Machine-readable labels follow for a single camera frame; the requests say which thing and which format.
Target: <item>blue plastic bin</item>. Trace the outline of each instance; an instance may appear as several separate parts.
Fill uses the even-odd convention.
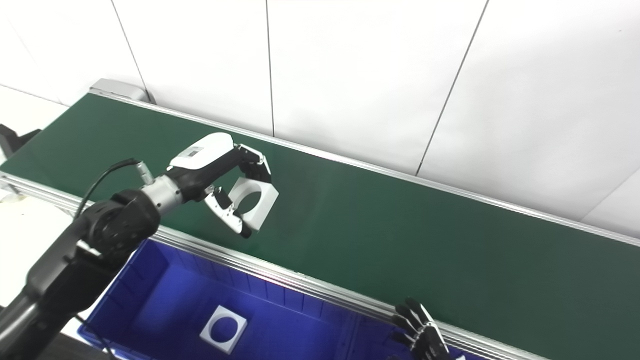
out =
[[[200,339],[220,305],[248,321],[230,355]],[[149,240],[87,321],[132,360],[412,359],[389,324]],[[214,327],[218,341],[224,330]],[[102,347],[88,327],[78,333]]]

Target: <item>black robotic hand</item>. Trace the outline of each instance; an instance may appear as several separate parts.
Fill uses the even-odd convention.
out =
[[[406,345],[416,360],[454,360],[438,325],[422,304],[408,297],[396,306],[392,322],[406,332],[393,332],[393,340]]]

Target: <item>white wall panel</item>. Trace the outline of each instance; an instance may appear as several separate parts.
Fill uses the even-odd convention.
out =
[[[58,101],[33,59],[22,45],[11,24],[0,14],[0,85]]]
[[[492,0],[420,176],[580,219],[640,166],[640,2]]]
[[[158,104],[271,134],[264,0],[116,0]]]
[[[3,7],[63,104],[76,102],[100,78],[142,87],[109,0],[20,0]]]
[[[414,172],[482,0],[269,0],[275,136]]]
[[[640,238],[640,170],[589,212],[582,222]]]

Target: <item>black bracket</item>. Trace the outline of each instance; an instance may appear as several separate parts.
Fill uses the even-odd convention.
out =
[[[15,131],[0,124],[0,148],[2,148],[5,158],[9,158],[41,131],[36,129],[28,134],[18,136]]]

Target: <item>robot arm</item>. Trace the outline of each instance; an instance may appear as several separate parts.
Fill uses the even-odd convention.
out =
[[[438,324],[424,306],[411,297],[405,303],[396,306],[397,315],[391,318],[405,332],[393,332],[393,340],[406,345],[416,360],[453,360]]]
[[[76,313],[95,302],[140,242],[157,231],[163,215],[183,203],[215,197],[213,182],[234,167],[250,177],[243,181],[273,187],[264,156],[234,144],[225,133],[199,140],[170,165],[153,178],[138,163],[144,186],[91,205],[45,251],[21,293],[0,313],[0,360],[35,359]],[[233,202],[224,205],[234,209]],[[263,205],[262,211],[270,208]],[[232,213],[246,225],[243,215]]]

